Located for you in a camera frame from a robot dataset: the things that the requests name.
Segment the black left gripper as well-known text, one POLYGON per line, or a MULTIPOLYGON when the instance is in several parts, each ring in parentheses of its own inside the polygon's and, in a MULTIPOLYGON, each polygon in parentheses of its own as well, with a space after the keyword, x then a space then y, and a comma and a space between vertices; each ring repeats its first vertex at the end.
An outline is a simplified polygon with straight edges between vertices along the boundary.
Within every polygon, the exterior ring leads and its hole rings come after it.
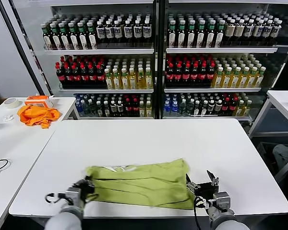
POLYGON ((92 181, 92 178, 89 176, 86 176, 85 178, 80 179, 79 181, 74 183, 73 187, 80 189, 80 199, 83 201, 84 204, 87 203, 87 196, 95 192, 95 185, 92 181))

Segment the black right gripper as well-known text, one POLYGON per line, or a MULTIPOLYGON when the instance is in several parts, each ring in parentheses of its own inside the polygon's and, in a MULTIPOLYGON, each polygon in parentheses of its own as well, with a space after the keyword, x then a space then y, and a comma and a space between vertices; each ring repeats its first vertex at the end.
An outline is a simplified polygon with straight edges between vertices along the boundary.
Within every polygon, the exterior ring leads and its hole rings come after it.
POLYGON ((214 194, 219 191, 219 178, 215 177, 212 172, 207 170, 207 174, 211 182, 196 184, 191 181, 188 174, 186 174, 186 185, 187 188, 194 193, 196 196, 200 196, 205 200, 213 199, 214 194))

